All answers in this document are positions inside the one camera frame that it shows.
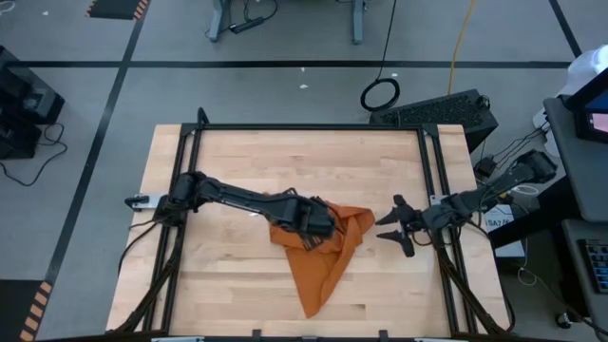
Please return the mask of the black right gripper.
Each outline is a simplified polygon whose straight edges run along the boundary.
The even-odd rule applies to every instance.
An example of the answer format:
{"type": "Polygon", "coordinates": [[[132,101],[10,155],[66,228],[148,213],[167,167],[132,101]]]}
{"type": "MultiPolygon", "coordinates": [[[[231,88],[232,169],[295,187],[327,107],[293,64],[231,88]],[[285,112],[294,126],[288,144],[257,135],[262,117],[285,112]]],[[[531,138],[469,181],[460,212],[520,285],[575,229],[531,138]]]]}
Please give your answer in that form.
{"type": "Polygon", "coordinates": [[[409,235],[419,231],[426,231],[427,229],[422,218],[422,211],[413,209],[402,195],[394,195],[393,203],[394,205],[390,211],[375,223],[377,225],[387,225],[399,222],[402,224],[403,232],[395,230],[378,234],[377,237],[397,242],[406,257],[413,257],[414,247],[409,235]]]}

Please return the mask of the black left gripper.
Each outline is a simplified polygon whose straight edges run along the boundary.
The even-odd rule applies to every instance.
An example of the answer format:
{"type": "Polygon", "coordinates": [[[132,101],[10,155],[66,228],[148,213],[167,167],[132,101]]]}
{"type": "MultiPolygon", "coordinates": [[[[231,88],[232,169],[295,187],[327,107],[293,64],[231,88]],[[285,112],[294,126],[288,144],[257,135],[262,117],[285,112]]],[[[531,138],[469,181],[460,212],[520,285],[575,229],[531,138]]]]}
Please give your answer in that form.
{"type": "Polygon", "coordinates": [[[296,231],[303,248],[311,251],[330,241],[334,228],[341,228],[339,213],[323,199],[300,199],[297,205],[296,231]]]}

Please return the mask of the orange towel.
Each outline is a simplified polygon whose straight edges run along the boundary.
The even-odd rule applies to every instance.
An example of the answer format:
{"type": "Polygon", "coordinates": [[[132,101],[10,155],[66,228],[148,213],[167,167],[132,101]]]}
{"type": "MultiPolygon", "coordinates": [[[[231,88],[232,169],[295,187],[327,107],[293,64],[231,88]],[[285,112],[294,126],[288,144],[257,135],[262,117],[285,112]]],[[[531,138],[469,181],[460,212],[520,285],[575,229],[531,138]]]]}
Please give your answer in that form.
{"type": "Polygon", "coordinates": [[[319,313],[345,273],[363,236],[375,223],[371,209],[342,206],[332,203],[339,213],[341,228],[336,228],[332,239],[314,250],[306,251],[301,238],[271,224],[270,241],[284,248],[299,300],[306,317],[319,313]]]}

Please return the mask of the white labelled box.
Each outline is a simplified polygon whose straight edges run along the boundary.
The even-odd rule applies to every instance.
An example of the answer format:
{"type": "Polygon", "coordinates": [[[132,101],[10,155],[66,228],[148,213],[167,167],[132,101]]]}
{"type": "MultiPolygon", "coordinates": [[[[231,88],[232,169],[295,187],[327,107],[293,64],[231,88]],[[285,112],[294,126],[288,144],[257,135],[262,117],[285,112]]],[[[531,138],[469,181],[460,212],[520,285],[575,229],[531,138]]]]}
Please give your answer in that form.
{"type": "MultiPolygon", "coordinates": [[[[509,204],[496,204],[492,209],[484,213],[484,222],[487,232],[503,227],[515,219],[515,211],[509,204]]],[[[512,242],[502,247],[493,243],[494,252],[498,258],[524,258],[525,250],[521,241],[512,242]]]]}

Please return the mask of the black power adapter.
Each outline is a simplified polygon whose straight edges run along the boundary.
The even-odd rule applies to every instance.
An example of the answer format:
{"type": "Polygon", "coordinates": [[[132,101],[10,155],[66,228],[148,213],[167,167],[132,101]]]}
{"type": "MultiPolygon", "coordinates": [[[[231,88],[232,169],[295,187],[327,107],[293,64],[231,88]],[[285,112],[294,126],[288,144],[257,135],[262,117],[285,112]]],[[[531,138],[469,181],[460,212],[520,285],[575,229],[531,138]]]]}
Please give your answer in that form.
{"type": "Polygon", "coordinates": [[[491,177],[496,169],[497,163],[492,157],[484,157],[478,161],[473,167],[475,177],[479,180],[485,180],[491,177]]]}

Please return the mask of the black perforated computer tower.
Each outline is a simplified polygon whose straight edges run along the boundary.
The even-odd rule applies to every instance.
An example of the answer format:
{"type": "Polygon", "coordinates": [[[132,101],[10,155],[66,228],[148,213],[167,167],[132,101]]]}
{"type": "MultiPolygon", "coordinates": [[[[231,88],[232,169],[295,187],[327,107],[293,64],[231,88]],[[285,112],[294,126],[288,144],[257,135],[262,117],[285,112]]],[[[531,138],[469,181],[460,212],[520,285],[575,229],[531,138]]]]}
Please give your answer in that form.
{"type": "Polygon", "coordinates": [[[477,89],[393,107],[370,115],[371,124],[459,124],[465,132],[469,152],[473,152],[498,122],[490,111],[489,98],[477,89]]]}

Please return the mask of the grey side desk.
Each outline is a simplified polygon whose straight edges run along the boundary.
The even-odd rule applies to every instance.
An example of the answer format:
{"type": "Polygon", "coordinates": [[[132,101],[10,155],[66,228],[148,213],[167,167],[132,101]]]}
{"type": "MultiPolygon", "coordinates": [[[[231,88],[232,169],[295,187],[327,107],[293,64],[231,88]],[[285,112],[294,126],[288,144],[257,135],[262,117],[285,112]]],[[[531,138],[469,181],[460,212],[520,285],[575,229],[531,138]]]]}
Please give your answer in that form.
{"type": "Polygon", "coordinates": [[[574,114],[561,99],[545,99],[543,106],[581,216],[608,222],[608,144],[578,138],[574,114]]]}

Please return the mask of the black keyboard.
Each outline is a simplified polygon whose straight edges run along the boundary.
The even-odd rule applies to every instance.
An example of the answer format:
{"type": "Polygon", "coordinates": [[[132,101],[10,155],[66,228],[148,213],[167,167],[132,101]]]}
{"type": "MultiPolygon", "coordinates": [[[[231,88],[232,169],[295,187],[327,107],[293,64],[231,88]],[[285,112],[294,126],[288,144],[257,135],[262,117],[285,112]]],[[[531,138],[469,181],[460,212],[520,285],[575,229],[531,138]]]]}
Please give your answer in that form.
{"type": "Polygon", "coordinates": [[[577,244],[595,292],[608,295],[608,240],[579,239],[577,244]]]}

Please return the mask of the black computer monitor with lit screen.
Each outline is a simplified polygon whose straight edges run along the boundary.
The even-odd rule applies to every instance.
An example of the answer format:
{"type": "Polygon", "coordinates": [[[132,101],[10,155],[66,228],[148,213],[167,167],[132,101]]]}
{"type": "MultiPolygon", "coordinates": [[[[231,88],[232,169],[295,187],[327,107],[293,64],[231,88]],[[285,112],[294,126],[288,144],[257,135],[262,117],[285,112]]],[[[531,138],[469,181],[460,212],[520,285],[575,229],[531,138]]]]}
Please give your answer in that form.
{"type": "Polygon", "coordinates": [[[608,144],[608,67],[569,97],[565,106],[574,115],[578,138],[608,144]]]}

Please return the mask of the grey desk leg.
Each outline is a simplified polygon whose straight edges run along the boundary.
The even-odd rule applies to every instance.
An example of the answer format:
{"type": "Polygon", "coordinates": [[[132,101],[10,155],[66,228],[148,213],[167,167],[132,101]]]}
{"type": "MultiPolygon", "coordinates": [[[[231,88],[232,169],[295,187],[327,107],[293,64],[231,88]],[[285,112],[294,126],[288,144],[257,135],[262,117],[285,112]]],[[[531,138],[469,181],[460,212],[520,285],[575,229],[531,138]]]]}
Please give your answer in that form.
{"type": "Polygon", "coordinates": [[[352,0],[352,42],[355,45],[363,42],[364,0],[352,0]]]}
{"type": "Polygon", "coordinates": [[[213,16],[207,32],[207,38],[215,43],[223,29],[223,22],[228,18],[231,0],[212,0],[213,16]]]}

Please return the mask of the black power strip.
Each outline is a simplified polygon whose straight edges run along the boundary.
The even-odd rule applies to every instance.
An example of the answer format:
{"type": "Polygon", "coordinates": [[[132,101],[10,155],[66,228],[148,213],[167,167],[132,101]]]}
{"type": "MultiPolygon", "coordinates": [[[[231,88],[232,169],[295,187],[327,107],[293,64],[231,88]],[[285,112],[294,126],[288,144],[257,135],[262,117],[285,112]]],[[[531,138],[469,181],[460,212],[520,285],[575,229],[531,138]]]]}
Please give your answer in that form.
{"type": "Polygon", "coordinates": [[[245,30],[248,29],[252,29],[255,28],[257,26],[260,26],[261,24],[263,24],[265,22],[265,18],[260,16],[258,18],[255,19],[251,19],[248,20],[242,24],[233,24],[229,27],[229,30],[231,30],[234,34],[239,34],[242,33],[245,30]]]}

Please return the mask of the white plastic object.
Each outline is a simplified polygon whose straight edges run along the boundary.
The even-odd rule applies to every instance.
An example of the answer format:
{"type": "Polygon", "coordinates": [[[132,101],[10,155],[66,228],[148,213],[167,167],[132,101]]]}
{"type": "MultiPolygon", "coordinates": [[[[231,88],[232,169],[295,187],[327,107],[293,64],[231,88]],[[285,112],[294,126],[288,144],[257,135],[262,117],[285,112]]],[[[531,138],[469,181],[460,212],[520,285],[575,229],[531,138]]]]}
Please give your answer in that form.
{"type": "Polygon", "coordinates": [[[573,95],[608,67],[608,44],[583,52],[567,68],[563,93],[573,95]]]}

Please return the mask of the hazard-striped black floor mat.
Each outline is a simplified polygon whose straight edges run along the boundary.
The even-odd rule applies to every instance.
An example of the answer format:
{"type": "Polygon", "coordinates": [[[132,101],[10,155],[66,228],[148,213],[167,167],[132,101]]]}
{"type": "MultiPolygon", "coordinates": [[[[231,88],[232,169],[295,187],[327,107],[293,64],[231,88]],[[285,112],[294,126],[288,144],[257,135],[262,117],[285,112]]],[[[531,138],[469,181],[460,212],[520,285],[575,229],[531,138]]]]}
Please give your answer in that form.
{"type": "Polygon", "coordinates": [[[44,280],[0,279],[0,342],[36,339],[52,289],[44,280]]]}
{"type": "Polygon", "coordinates": [[[149,0],[93,0],[85,15],[91,18],[140,20],[149,0]]]}

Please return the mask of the black equipment box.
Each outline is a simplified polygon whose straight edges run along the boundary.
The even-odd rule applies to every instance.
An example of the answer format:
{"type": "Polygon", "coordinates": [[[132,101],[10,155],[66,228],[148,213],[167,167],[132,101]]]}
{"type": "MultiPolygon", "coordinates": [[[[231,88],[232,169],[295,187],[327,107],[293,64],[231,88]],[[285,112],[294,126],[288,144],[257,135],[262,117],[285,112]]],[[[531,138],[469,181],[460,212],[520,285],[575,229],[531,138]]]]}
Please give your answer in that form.
{"type": "Polygon", "coordinates": [[[0,161],[30,159],[42,136],[40,125],[55,124],[65,99],[0,45],[0,161]]]}

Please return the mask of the black metal table frame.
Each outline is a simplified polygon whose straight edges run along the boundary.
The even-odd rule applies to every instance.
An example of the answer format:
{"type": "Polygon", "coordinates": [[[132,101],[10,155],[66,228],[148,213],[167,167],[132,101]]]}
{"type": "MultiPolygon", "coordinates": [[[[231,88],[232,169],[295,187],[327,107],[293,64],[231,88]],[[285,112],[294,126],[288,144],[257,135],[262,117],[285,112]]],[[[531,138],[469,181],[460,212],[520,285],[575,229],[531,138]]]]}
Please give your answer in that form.
{"type": "MultiPolygon", "coordinates": [[[[192,123],[156,126],[141,191],[161,195],[176,176],[198,169],[258,192],[288,188],[385,215],[394,195],[426,208],[437,194],[474,187],[459,125],[393,128],[356,123],[192,123]]],[[[284,249],[266,220],[220,204],[202,206],[182,227],[156,228],[144,210],[133,217],[106,326],[136,309],[173,248],[180,258],[142,318],[146,330],[176,335],[447,337],[479,332],[481,322],[440,269],[425,234],[414,256],[365,234],[320,312],[307,317],[284,249]]]]}

